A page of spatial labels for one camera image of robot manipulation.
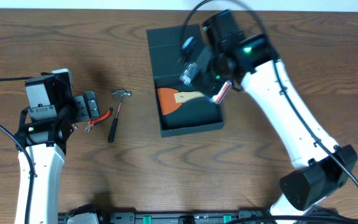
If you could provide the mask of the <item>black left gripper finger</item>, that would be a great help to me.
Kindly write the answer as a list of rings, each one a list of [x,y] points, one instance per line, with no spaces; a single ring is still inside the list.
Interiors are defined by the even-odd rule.
[[[86,102],[87,102],[87,105],[89,108],[97,107],[96,95],[95,95],[94,91],[86,91],[85,98],[86,98]]]
[[[99,109],[97,106],[89,106],[89,117],[90,118],[98,118],[99,117]]]

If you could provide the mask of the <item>red handled pliers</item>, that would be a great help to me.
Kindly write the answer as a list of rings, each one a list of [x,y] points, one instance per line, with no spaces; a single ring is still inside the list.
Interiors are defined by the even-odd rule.
[[[113,108],[110,108],[102,116],[100,116],[98,118],[89,119],[88,122],[87,122],[88,124],[85,127],[85,132],[87,132],[87,133],[90,132],[97,124],[99,124],[100,122],[102,122],[105,119],[109,118],[111,116],[112,112],[113,112]]]

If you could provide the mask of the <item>steel claw hammer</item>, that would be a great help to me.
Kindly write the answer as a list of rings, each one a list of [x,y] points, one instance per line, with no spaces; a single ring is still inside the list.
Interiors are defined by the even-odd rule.
[[[111,129],[110,129],[110,132],[109,132],[109,135],[108,135],[108,143],[114,142],[114,137],[115,137],[115,134],[116,134],[118,117],[119,117],[119,112],[120,112],[120,109],[121,109],[122,100],[123,100],[123,98],[125,96],[132,96],[132,92],[124,90],[124,89],[120,89],[120,90],[114,90],[111,94],[112,95],[118,95],[119,96],[119,101],[118,101],[118,105],[117,105],[117,108],[116,108],[116,113],[115,113],[114,119],[112,121]]]

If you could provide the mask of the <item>blue red tool pack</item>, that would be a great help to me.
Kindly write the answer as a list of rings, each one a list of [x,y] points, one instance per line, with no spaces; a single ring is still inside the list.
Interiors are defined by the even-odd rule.
[[[231,88],[232,88],[232,82],[226,81],[222,85],[219,92],[210,98],[210,102],[215,103],[217,105],[220,104]]]

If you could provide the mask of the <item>black flip-lid box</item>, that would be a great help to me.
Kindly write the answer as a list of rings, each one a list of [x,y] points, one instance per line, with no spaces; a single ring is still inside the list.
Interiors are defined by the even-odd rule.
[[[183,64],[180,62],[180,30],[181,27],[176,26],[147,31],[155,92],[159,88],[173,88],[179,92],[194,90],[180,81],[183,71]],[[190,100],[170,114],[162,113],[160,97],[155,97],[163,138],[224,127],[221,107],[205,97]]]

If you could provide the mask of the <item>orange scraper wooden handle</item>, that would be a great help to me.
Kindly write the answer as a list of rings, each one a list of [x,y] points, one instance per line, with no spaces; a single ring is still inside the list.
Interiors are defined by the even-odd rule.
[[[204,94],[199,91],[178,91],[173,88],[158,88],[157,95],[163,115],[176,111],[187,101],[204,97]]]

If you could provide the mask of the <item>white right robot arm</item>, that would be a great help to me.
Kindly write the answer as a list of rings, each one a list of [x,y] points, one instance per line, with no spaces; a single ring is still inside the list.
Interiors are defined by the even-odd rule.
[[[317,203],[354,180],[355,150],[340,146],[317,122],[265,35],[204,47],[187,62],[181,80],[217,104],[238,82],[279,135],[293,172],[280,179],[282,194],[270,207],[271,222],[307,222]]]

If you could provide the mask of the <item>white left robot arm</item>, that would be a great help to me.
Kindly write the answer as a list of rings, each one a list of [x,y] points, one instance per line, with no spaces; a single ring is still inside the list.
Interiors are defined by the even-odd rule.
[[[25,81],[29,106],[22,110],[16,139],[20,185],[16,223],[57,223],[60,176],[67,140],[76,123],[100,116],[93,91],[73,96],[67,68]]]

